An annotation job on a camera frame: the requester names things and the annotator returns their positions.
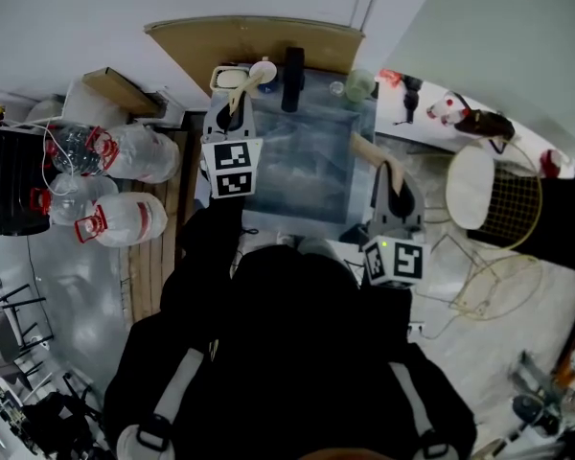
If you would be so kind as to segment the white foam box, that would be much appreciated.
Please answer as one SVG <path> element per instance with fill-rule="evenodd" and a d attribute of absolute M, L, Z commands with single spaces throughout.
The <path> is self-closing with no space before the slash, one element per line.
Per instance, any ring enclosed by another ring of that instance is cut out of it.
<path fill-rule="evenodd" d="M 81 80 L 72 80 L 59 118 L 70 123 L 110 129 L 124 125 L 128 116 L 118 105 Z"/>

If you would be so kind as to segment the black cabinet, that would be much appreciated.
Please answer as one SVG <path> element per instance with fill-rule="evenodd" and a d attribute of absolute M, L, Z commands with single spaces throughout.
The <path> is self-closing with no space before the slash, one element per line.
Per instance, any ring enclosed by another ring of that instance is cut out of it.
<path fill-rule="evenodd" d="M 575 178 L 497 175 L 486 220 L 467 236 L 575 270 Z"/>

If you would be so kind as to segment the person's right forearm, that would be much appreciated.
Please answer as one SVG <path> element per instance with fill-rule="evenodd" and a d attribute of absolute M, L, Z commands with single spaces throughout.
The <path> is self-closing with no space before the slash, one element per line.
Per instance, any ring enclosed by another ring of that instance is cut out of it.
<path fill-rule="evenodd" d="M 412 291 L 410 288 L 360 288 L 365 302 L 365 316 L 377 335 L 390 341 L 406 341 L 411 316 Z"/>

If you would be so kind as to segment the person's left forearm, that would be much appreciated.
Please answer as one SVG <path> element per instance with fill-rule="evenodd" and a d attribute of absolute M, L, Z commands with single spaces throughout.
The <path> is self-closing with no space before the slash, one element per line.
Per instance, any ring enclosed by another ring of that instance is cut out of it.
<path fill-rule="evenodd" d="M 177 238 L 184 251 L 181 276 L 212 288 L 228 283 L 242 234 L 244 201 L 244 196 L 212 198 L 190 217 Z"/>

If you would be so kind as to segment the dark brown bag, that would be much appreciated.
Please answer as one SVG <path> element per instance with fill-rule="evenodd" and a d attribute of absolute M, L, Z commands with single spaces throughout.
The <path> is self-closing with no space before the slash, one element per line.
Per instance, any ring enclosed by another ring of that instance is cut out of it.
<path fill-rule="evenodd" d="M 481 109 L 467 109 L 464 118 L 454 125 L 458 131 L 487 138 L 493 150 L 503 154 L 515 134 L 514 125 L 504 116 Z"/>

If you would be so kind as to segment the black bottle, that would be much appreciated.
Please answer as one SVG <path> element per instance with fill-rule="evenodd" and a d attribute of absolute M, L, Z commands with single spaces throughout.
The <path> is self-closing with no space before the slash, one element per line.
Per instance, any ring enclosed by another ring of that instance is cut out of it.
<path fill-rule="evenodd" d="M 296 112 L 300 92 L 304 86 L 305 51 L 299 47 L 287 47 L 283 71 L 283 97 L 281 108 L 287 113 Z"/>

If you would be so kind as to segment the person's right shoe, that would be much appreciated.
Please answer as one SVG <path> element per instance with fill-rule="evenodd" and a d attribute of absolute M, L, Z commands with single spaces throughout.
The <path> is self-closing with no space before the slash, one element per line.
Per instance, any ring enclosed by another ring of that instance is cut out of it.
<path fill-rule="evenodd" d="M 341 261 L 332 245 L 324 239 L 305 237 L 296 244 L 296 250 L 303 255 L 317 255 Z"/>

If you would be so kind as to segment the black bag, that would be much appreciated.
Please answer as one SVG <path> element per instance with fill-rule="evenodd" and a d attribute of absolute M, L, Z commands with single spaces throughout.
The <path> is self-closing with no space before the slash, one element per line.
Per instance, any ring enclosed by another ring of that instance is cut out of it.
<path fill-rule="evenodd" d="M 88 419 L 98 424 L 101 414 L 91 407 L 86 388 L 79 396 L 51 392 L 35 404 L 23 406 L 23 431 L 42 454 L 54 460 L 114 460 L 100 447 L 92 434 Z"/>

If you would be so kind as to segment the pale green cup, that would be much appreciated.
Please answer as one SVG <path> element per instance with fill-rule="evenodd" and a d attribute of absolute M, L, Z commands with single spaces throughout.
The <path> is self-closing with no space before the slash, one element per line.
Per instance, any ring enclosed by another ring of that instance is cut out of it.
<path fill-rule="evenodd" d="M 364 69 L 354 69 L 345 82 L 345 96 L 355 104 L 368 98 L 376 87 L 375 75 Z"/>

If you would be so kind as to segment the white round seat cushion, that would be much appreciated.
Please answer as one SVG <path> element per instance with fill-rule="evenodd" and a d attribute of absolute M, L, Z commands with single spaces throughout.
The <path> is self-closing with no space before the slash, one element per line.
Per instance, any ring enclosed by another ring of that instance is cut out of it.
<path fill-rule="evenodd" d="M 480 147 L 466 146 L 451 160 L 446 182 L 449 216 L 460 228 L 483 226 L 495 182 L 495 161 Z"/>

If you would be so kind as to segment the small white red bottle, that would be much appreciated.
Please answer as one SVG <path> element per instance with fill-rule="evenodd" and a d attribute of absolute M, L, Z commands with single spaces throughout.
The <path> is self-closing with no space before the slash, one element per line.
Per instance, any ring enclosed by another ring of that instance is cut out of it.
<path fill-rule="evenodd" d="M 540 155 L 540 175 L 544 178 L 559 178 L 562 165 L 562 155 L 556 149 L 547 149 Z"/>
<path fill-rule="evenodd" d="M 445 95 L 426 109 L 426 115 L 430 119 L 440 119 L 456 108 L 455 103 L 459 100 L 453 92 L 446 92 Z"/>
<path fill-rule="evenodd" d="M 455 126 L 465 120 L 470 113 L 471 109 L 469 107 L 450 109 L 441 117 L 441 123 L 446 127 Z"/>

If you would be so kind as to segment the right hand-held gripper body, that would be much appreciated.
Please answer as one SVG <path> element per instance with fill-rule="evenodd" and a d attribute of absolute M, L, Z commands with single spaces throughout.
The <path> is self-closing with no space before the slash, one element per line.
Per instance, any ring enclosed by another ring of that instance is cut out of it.
<path fill-rule="evenodd" d="M 407 218 L 394 217 L 387 208 L 387 177 L 384 162 L 378 167 L 373 188 L 371 219 L 365 225 L 367 242 L 362 245 L 368 281 L 372 286 L 411 288 L 425 276 L 430 245 L 425 242 L 424 198 L 405 175 L 415 208 Z"/>

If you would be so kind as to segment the wooden slat decking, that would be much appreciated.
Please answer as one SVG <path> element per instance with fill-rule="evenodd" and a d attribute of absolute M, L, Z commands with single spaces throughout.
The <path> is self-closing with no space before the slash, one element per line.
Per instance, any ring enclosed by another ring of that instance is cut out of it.
<path fill-rule="evenodd" d="M 168 217 L 159 237 L 119 250 L 122 304 L 128 327 L 159 312 L 163 286 L 182 255 L 176 236 L 195 210 L 200 134 L 171 131 L 168 136 L 180 151 L 180 165 L 175 175 L 162 184 L 139 181 L 124 184 L 128 191 L 154 195 Z"/>

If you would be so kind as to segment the large brown cardboard sheet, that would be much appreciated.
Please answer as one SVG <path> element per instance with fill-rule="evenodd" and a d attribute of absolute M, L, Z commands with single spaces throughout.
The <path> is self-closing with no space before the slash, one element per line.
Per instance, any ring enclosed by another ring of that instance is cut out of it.
<path fill-rule="evenodd" d="M 346 75 L 364 33 L 335 24 L 270 16 L 211 16 L 151 23 L 144 32 L 207 95 L 216 66 L 269 58 L 286 62 L 287 48 L 304 50 L 307 68 Z"/>

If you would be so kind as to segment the black metal stool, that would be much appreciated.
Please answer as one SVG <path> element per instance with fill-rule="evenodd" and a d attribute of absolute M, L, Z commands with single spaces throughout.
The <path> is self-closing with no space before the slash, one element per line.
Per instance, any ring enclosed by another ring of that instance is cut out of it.
<path fill-rule="evenodd" d="M 35 315 L 44 301 L 44 297 L 32 295 L 29 284 L 0 291 L 0 357 L 4 361 L 13 362 L 36 348 L 50 350 L 54 333 L 42 329 Z"/>

